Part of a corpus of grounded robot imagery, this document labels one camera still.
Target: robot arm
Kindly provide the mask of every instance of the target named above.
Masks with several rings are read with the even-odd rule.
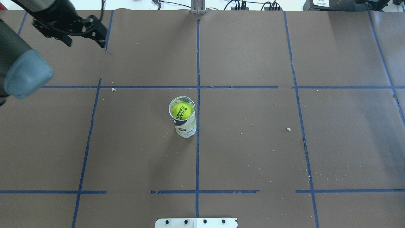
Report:
[[[100,47],[105,47],[107,29],[101,24],[105,0],[102,0],[100,20],[94,15],[87,19],[81,18],[69,0],[12,1],[34,17],[32,24],[45,37],[54,37],[70,47],[72,39],[69,36],[81,36],[95,40]]]
[[[69,36],[95,40],[104,48],[107,29],[91,15],[77,15],[69,0],[12,0],[34,17],[32,24],[47,38],[54,37],[67,46]],[[0,105],[9,95],[25,98],[53,77],[53,69],[19,35],[0,19]]]

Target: metal bracket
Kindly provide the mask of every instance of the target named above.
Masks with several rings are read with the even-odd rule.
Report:
[[[155,228],[238,228],[237,218],[158,219]]]
[[[191,14],[205,14],[205,0],[191,0]]]

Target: black cable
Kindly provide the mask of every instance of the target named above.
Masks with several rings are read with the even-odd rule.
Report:
[[[238,1],[238,0],[231,0],[231,1],[229,1],[229,2],[226,4],[226,6],[225,6],[224,10],[226,10],[226,8],[228,7],[228,5],[229,5],[231,2],[233,2],[233,1],[236,1],[236,2],[238,2],[238,3],[239,3],[239,1]]]
[[[270,4],[270,7],[271,7],[271,2],[266,2],[266,3],[263,4],[263,6],[262,6],[262,8],[260,9],[260,11],[263,10],[264,6],[265,6],[267,3],[269,3],[269,4]]]
[[[165,1],[160,1],[160,2],[164,2],[164,3],[171,3],[171,4],[176,4],[176,5],[179,5],[179,6],[185,6],[185,7],[188,7],[188,8],[190,8],[190,9],[191,9],[191,7],[190,7],[190,6],[186,6],[186,5],[183,5],[183,4],[180,4],[180,3],[175,3],[175,2],[165,2]]]
[[[248,2],[248,3],[264,4],[265,2]]]
[[[271,5],[271,8],[269,10],[274,11],[277,8],[277,2],[274,0],[274,2]]]
[[[101,0],[101,15],[100,15],[100,20],[89,30],[85,31],[85,32],[80,32],[80,33],[73,33],[73,32],[66,32],[64,30],[55,28],[53,25],[49,25],[47,22],[43,21],[42,19],[39,18],[35,18],[40,24],[42,24],[45,28],[49,29],[49,30],[53,30],[53,31],[57,31],[60,32],[62,34],[68,35],[68,36],[84,36],[87,35],[91,32],[93,32],[94,30],[96,30],[96,28],[101,24],[101,20],[102,17],[104,15],[104,4],[105,4],[106,0]]]

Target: cable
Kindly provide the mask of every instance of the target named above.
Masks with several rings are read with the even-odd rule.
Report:
[[[264,6],[265,6],[267,3],[269,3],[269,4],[270,4],[270,6],[269,6],[269,7],[271,7],[271,2],[266,2],[266,3],[264,3],[264,4],[263,4],[263,6],[262,6],[262,8],[260,9],[260,11],[262,11],[262,10],[263,10]]]
[[[53,25],[48,24],[47,22],[43,21],[42,19],[39,18],[35,18],[40,24],[42,24],[45,28],[49,29],[49,30],[53,30],[53,31],[57,31],[60,32],[62,34],[68,35],[68,36],[84,36],[87,35],[91,32],[93,32],[94,30],[96,30],[96,28],[101,24],[101,20],[102,17],[104,15],[104,5],[105,5],[105,1],[106,0],[101,0],[101,15],[100,15],[100,20],[89,30],[85,31],[85,32],[80,32],[80,33],[73,33],[73,32],[66,32],[64,30],[55,28]]]
[[[229,5],[231,2],[233,2],[233,1],[236,1],[236,2],[239,4],[239,1],[238,1],[238,0],[231,0],[231,1],[229,1],[229,2],[226,4],[224,10],[226,10],[226,8],[228,7],[228,5]]]
[[[264,4],[265,2],[248,2],[248,3]]]
[[[175,3],[175,2],[165,2],[165,1],[160,1],[160,2],[164,2],[164,3],[171,3],[171,4],[176,4],[176,5],[179,5],[179,6],[185,6],[185,7],[188,7],[188,8],[190,8],[190,9],[191,9],[191,7],[190,7],[190,6],[186,6],[186,5],[183,5],[183,4],[180,4],[180,3]]]

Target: can label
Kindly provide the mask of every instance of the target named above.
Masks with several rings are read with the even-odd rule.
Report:
[[[185,120],[180,120],[180,116],[182,115],[182,113],[172,113],[171,110],[173,109],[173,107],[179,103],[179,102],[187,102],[189,103],[192,108],[193,111],[190,114],[190,116],[185,119]],[[175,99],[173,99],[170,102],[169,105],[169,114],[172,117],[172,121],[175,125],[175,129],[178,135],[180,135],[183,138],[189,138],[190,136],[194,135],[196,133],[197,130],[197,125],[196,125],[196,108],[194,105],[194,102],[189,98],[189,97],[185,97],[185,96],[181,96],[181,97],[177,97]]]

